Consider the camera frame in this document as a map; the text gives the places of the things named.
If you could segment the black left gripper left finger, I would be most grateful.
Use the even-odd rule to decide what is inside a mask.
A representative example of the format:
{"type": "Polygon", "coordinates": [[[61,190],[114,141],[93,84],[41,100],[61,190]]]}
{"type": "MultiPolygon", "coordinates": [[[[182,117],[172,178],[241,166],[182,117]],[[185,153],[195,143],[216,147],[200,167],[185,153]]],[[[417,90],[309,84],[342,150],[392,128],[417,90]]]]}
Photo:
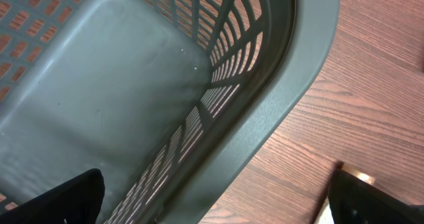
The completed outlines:
{"type": "Polygon", "coordinates": [[[94,224],[104,196],[103,175],[99,169],[92,168],[1,214],[1,224],[94,224]]]}

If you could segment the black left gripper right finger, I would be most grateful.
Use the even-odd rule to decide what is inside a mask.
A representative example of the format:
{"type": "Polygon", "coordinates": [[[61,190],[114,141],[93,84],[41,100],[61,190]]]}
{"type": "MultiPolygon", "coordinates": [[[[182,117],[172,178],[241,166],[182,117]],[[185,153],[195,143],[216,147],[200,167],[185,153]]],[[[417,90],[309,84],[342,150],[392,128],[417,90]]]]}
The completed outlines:
{"type": "Polygon", "coordinates": [[[335,224],[423,224],[422,205],[407,205],[344,170],[333,174],[328,199],[335,224]]]}

